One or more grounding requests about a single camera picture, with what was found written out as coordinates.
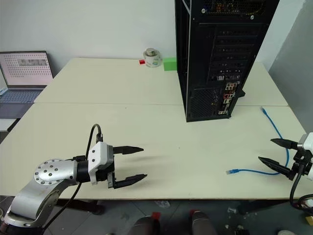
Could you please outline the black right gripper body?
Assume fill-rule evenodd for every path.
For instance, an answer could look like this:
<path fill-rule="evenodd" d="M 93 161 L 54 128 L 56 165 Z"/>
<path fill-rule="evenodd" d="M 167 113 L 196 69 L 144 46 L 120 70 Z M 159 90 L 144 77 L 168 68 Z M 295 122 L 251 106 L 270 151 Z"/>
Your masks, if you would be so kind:
<path fill-rule="evenodd" d="M 289 179 L 294 180 L 296 174 L 308 175 L 310 172 L 310 151 L 298 150 L 293 158 L 294 163 L 291 168 Z"/>

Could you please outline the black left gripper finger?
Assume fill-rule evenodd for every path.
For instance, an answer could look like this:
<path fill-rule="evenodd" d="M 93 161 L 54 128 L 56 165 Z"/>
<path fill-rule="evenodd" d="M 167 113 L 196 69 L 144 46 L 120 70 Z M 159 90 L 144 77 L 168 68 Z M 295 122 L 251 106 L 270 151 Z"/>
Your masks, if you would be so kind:
<path fill-rule="evenodd" d="M 133 185 L 143 180 L 145 177 L 147 177 L 147 174 L 137 174 L 134 176 L 126 177 L 124 180 L 121 180 L 121 181 L 114 180 L 113 188 L 117 189 L 117 188 L 123 188 L 123 187 Z"/>
<path fill-rule="evenodd" d="M 133 154 L 136 152 L 141 152 L 144 151 L 143 148 L 136 147 L 136 146 L 116 146 L 113 147 L 113 153 L 114 154 L 122 154 L 122 155 L 127 155 L 127 154 Z"/>

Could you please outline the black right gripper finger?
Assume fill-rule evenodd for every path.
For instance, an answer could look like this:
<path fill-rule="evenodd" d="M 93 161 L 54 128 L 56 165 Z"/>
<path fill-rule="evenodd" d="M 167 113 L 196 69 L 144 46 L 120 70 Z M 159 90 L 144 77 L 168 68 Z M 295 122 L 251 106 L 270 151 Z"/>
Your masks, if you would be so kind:
<path fill-rule="evenodd" d="M 285 175 L 287 178 L 293 175 L 289 168 L 287 168 L 286 166 L 280 165 L 279 162 L 277 161 L 274 161 L 269 158 L 264 158 L 264 157 L 258 157 L 258 159 L 270 169 L 280 174 Z"/>
<path fill-rule="evenodd" d="M 291 140 L 275 138 L 270 141 L 286 149 L 298 149 L 298 143 Z"/>

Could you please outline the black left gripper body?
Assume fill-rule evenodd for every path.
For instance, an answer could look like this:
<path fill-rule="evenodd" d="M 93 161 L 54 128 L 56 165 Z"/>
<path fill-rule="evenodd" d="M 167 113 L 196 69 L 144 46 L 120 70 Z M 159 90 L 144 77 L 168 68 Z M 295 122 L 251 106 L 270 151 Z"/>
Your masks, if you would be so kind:
<path fill-rule="evenodd" d="M 97 167 L 96 179 L 97 181 L 107 180 L 108 188 L 113 188 L 115 181 L 113 147 L 111 145 L 103 147 L 100 157 L 101 161 L 100 165 Z"/>

